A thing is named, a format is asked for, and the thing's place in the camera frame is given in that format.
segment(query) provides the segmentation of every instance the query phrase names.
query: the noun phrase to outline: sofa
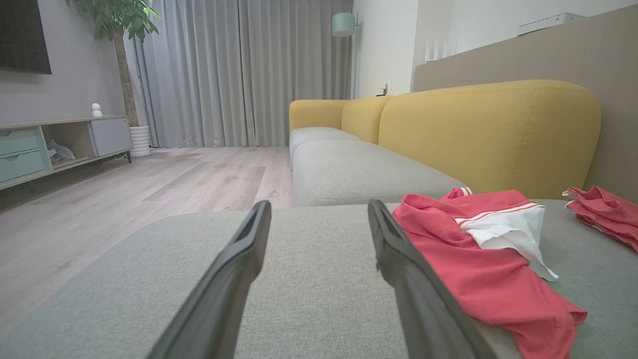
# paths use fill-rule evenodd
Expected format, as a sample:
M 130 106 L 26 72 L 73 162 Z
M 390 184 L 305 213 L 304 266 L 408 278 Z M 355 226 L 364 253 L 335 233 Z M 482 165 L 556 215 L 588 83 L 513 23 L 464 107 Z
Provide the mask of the sofa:
M 564 209 L 566 201 L 553 199 L 555 191 L 582 186 L 600 126 L 595 99 L 577 86 L 547 81 L 428 92 L 291 105 L 295 191 L 298 182 L 307 191 L 297 204 L 309 206 L 272 212 L 235 356 L 407 357 L 394 292 L 376 270 L 366 205 L 319 204 L 367 202 L 370 191 L 368 198 L 380 197 L 392 210 L 402 190 L 440 195 L 466 185 L 548 198 L 536 202 L 546 206 L 544 262 L 560 276 L 549 285 L 589 312 L 577 327 L 572 357 L 637 357 L 638 254 L 581 224 Z M 392 171 L 418 180 L 400 183 Z M 361 182 L 348 182 L 354 179 Z M 401 190 L 391 192 L 391 181 Z M 417 187 L 428 181 L 438 183 Z M 246 214 L 181 215 L 137 231 L 2 338 L 0 358 L 145 356 Z M 474 323 L 497 357 L 520 357 L 508 331 Z
M 540 248 L 560 276 L 549 285 L 589 311 L 572 358 L 635 358 L 638 254 L 579 223 L 565 201 L 539 203 L 547 206 Z M 137 231 L 3 337 L 0 358 L 144 357 L 246 214 L 180 215 Z M 519 357 L 509 332 L 475 324 L 499 358 Z M 365 204 L 272 212 L 235 357 L 407 357 Z
M 553 80 L 290 105 L 296 206 L 399 202 L 516 188 L 558 199 L 584 185 L 600 133 L 594 95 Z

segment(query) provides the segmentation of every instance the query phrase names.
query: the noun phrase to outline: white figurine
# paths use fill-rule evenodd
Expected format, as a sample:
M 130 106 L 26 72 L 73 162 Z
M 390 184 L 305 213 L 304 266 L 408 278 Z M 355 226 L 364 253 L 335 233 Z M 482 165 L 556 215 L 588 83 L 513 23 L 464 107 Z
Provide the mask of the white figurine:
M 93 117 L 100 117 L 102 116 L 102 107 L 100 106 L 99 103 L 94 103 L 91 105 L 91 108 L 93 109 Z

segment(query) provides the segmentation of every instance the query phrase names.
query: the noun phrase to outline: white wall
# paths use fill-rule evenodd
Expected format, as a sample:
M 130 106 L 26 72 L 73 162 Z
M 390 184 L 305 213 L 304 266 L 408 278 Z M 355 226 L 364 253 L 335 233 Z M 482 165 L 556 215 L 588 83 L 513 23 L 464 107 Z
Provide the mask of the white wall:
M 0 70 L 0 123 L 124 114 L 113 43 L 95 40 L 93 26 L 62 0 L 39 0 L 52 75 Z
M 429 40 L 432 44 L 435 40 L 448 40 L 451 17 L 452 0 L 419 0 L 410 91 L 414 83 L 414 69 L 425 63 L 426 41 Z
M 410 92 L 419 0 L 354 0 L 359 13 L 356 98 Z
M 583 16 L 638 4 L 638 0 L 454 0 L 450 37 L 457 53 L 516 36 L 516 27 L 571 12 Z

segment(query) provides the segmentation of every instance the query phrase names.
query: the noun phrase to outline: gray curtain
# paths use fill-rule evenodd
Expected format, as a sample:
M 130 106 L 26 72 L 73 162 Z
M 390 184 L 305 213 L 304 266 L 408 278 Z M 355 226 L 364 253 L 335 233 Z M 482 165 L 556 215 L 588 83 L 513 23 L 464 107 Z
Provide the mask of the gray curtain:
M 155 0 L 159 35 L 137 47 L 159 147 L 286 146 L 288 107 L 348 98 L 352 0 Z

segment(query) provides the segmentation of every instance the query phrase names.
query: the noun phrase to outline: tv stand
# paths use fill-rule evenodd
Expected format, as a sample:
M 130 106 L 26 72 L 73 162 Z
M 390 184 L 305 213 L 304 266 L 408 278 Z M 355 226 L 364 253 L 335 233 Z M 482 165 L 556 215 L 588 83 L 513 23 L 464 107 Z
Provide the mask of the tv stand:
M 75 159 L 49 158 L 51 139 L 69 148 Z M 0 190 L 121 153 L 131 163 L 131 148 L 124 116 L 0 125 Z

